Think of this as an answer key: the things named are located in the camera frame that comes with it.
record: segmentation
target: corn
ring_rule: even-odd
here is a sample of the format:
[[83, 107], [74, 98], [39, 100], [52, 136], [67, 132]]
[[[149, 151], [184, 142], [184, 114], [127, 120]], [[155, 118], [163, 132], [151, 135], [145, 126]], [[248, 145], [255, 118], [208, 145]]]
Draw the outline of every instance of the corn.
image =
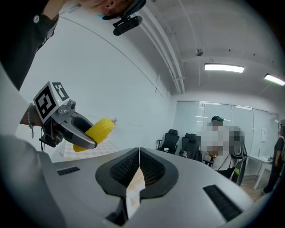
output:
[[[92, 139], [94, 139], [97, 144], [101, 143], [104, 139], [107, 138], [109, 133], [113, 130], [115, 127], [112, 120], [109, 118], [102, 119], [95, 123], [88, 131], [85, 133], [90, 136]], [[79, 147], [77, 145], [73, 145], [73, 149], [75, 152], [81, 152], [85, 151], [87, 149], [83, 147]]]

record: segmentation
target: white shirt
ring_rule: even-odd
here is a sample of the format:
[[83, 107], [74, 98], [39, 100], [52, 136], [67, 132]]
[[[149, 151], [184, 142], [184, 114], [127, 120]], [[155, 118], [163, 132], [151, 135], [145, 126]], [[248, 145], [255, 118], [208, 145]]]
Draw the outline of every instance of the white shirt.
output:
[[0, 134], [15, 135], [28, 107], [0, 63]]
[[227, 170], [236, 166], [238, 160], [233, 159], [229, 154], [229, 128], [219, 126], [218, 130], [213, 130], [212, 126], [207, 126], [201, 134], [201, 150], [216, 151], [218, 155], [214, 159], [214, 170]]

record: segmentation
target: cable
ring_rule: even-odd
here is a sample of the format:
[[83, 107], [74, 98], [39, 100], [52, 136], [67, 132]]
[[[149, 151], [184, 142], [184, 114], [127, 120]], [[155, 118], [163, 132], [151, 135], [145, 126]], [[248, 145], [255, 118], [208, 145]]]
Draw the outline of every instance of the cable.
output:
[[41, 151], [42, 152], [45, 151], [45, 144], [44, 144], [44, 148], [43, 148], [43, 142], [41, 142]]

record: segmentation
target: ceiling light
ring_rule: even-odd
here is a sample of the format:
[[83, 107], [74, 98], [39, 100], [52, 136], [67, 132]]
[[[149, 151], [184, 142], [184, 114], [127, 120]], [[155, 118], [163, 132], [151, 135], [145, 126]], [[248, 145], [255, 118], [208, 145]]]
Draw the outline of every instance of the ceiling light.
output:
[[265, 80], [268, 80], [268, 81], [272, 81], [272, 82], [275, 82], [281, 86], [285, 85], [285, 81], [282, 81], [281, 79], [277, 78], [277, 77], [274, 77], [270, 74], [267, 74], [264, 78]]
[[251, 107], [243, 107], [243, 106], [236, 106], [236, 108], [246, 109], [246, 110], [251, 110], [252, 109]]
[[221, 105], [220, 103], [213, 103], [213, 102], [200, 102], [200, 104], [205, 104], [205, 105]]
[[231, 72], [242, 73], [244, 71], [244, 67], [227, 65], [227, 64], [206, 63], [205, 64], [205, 70], [222, 70], [222, 71], [231, 71]]

